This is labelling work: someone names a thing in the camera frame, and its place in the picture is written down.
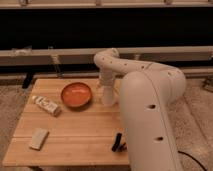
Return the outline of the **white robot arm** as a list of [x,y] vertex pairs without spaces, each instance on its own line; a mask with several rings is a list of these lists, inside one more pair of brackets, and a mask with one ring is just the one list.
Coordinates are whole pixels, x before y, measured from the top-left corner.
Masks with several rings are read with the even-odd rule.
[[186,88],[183,72],[165,64],[121,59],[107,49],[94,56],[102,104],[118,104],[131,171],[183,171],[166,107]]

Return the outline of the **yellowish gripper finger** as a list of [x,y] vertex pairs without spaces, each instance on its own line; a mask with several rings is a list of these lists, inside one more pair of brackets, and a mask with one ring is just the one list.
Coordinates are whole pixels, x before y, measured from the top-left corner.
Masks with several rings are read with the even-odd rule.
[[97,79],[96,88],[101,88],[101,87],[102,87],[101,81],[100,79]]

